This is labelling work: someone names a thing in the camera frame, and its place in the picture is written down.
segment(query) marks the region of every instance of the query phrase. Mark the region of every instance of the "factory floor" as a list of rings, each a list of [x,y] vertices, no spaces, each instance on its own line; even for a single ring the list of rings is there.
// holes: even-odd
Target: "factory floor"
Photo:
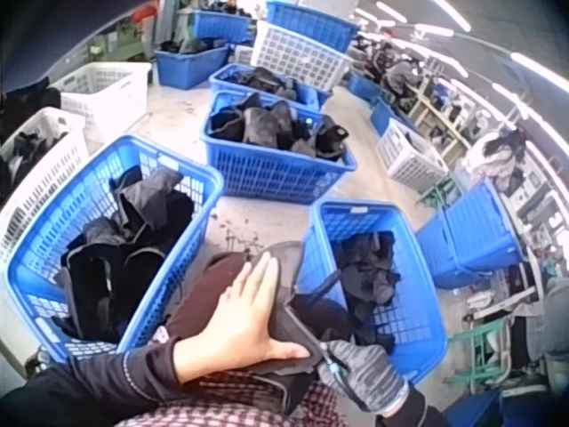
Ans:
[[[212,91],[206,84],[186,92],[152,85],[148,91],[148,114],[132,128],[132,132],[204,163],[205,147],[199,134],[211,99]],[[325,105],[325,113],[348,130],[348,145],[358,163],[357,170],[327,196],[392,202],[405,213],[414,229],[420,228],[433,212],[423,205],[416,205],[416,192],[388,177],[376,150],[378,136],[369,120],[371,111],[367,104],[345,88],[336,87],[334,96]],[[199,269],[199,264],[210,254],[228,249],[228,244],[232,245],[231,249],[240,250],[246,242],[257,241],[270,246],[283,240],[302,239],[308,225],[309,208],[303,205],[223,197],[209,222],[206,243],[193,267]],[[36,351],[38,343],[12,307],[4,286],[0,287],[0,338],[14,358],[23,363]],[[460,332],[466,295],[437,292],[447,334]],[[449,349],[443,362],[419,384],[430,405],[445,409],[465,392],[464,386],[443,383],[446,376],[463,365],[463,360],[463,351]],[[0,380],[4,383],[4,378],[12,377],[4,374],[7,372],[5,361],[0,362]],[[341,409],[350,425],[373,425],[369,415],[359,413],[348,402],[341,402]]]

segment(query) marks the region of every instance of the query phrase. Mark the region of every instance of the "hand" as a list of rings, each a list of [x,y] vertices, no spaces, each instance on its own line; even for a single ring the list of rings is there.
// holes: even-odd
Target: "hand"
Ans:
[[[181,383],[212,372],[248,367],[270,359],[303,359],[309,352],[268,335],[275,301],[278,261],[265,253],[255,270],[245,264],[233,286],[220,296],[205,330],[174,347]]]

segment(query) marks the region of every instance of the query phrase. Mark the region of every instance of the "plaid shirt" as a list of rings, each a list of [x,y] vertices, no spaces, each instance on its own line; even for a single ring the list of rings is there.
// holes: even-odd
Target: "plaid shirt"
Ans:
[[[280,391],[241,372],[208,375],[197,381],[199,398],[172,402],[153,413],[135,416],[122,427],[294,427],[347,426],[336,410],[332,389],[314,382],[291,416],[280,415]]]

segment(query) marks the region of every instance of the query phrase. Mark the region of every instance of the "gloved hand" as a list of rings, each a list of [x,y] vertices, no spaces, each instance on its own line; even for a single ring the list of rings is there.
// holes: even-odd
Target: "gloved hand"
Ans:
[[[332,354],[348,368],[347,383],[355,395],[376,415],[389,414],[407,399],[409,385],[389,363],[386,351],[380,345],[358,347],[350,342],[326,343]],[[329,366],[318,365],[320,380],[341,396],[348,396]]]

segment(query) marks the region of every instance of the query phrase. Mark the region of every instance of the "blue crate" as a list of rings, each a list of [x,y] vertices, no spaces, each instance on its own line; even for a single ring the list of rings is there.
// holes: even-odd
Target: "blue crate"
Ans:
[[[437,287],[458,289],[522,261],[522,250],[500,197],[489,181],[439,211],[417,231]]]
[[[194,38],[223,38],[230,43],[247,40],[251,19],[222,12],[197,11],[190,15]]]
[[[375,127],[375,130],[380,136],[383,136],[387,130],[390,118],[395,118],[399,123],[404,124],[415,133],[421,135],[421,132],[419,132],[419,129],[417,129],[415,123],[413,123],[408,116],[399,116],[395,114],[391,106],[381,98],[375,98],[375,102],[377,104],[375,105],[375,108],[372,111],[372,116],[370,118],[372,120],[373,127]]]
[[[237,85],[235,83],[226,82],[224,79],[228,78],[229,76],[233,76],[236,73],[246,73],[253,71],[255,67],[251,67],[249,65],[241,65],[241,64],[228,64],[224,68],[220,69],[217,73],[213,74],[210,77],[210,83],[212,84],[212,89],[216,91],[232,91],[232,92],[240,92],[240,93],[251,93],[251,92],[261,92],[256,89],[253,89],[249,86]],[[318,94],[317,89],[315,87],[305,85],[303,83],[297,83],[297,90],[296,93],[298,95],[297,101],[290,101],[286,98],[282,98],[280,96],[276,96],[271,93],[261,92],[265,94],[268,98],[272,98],[274,102],[279,100],[286,100],[291,103],[292,106],[295,108],[300,109],[313,109],[319,111],[321,109],[321,105],[318,102]]]
[[[395,368],[418,383],[444,357],[446,333],[433,281],[405,216],[390,203],[323,199],[312,205],[310,218],[298,280],[302,293],[311,292],[337,270],[331,242],[374,231],[395,235],[394,263],[401,281],[392,304],[378,307],[373,321],[386,324],[378,332],[396,337],[391,355]],[[325,298],[346,307],[340,284]]]
[[[61,255],[67,252],[66,245],[83,226],[101,215],[110,217],[117,209],[108,179],[134,165],[141,165],[144,176],[158,167],[183,173],[177,189],[192,197],[196,206],[194,219],[158,271],[118,346],[72,340],[51,320],[51,316],[66,317],[68,313],[65,295],[54,285],[52,277],[60,268]],[[196,164],[139,136],[125,135],[103,149],[52,196],[22,235],[7,263],[4,279],[21,316],[54,360],[124,351],[148,342],[204,242],[210,212],[222,190],[223,179],[211,167]]]
[[[194,54],[164,51],[155,51],[155,54],[160,85],[187,91],[206,81],[226,64],[229,46]]]
[[[267,1],[267,22],[345,53],[359,30],[356,24],[294,4]]]
[[[380,96],[382,91],[379,85],[358,73],[352,73],[352,77],[349,78],[348,90],[364,101],[372,101]]]
[[[221,91],[214,95],[213,115],[223,107],[245,99],[243,93]],[[264,106],[274,99],[261,95]],[[296,109],[298,118],[318,126],[322,114],[309,109]],[[267,149],[250,144],[224,141],[209,135],[210,120],[205,120],[202,141],[207,148],[208,165],[221,172],[228,196],[263,198],[310,205],[331,188],[343,174],[354,172],[357,162],[348,148],[338,162],[310,158],[289,151]]]

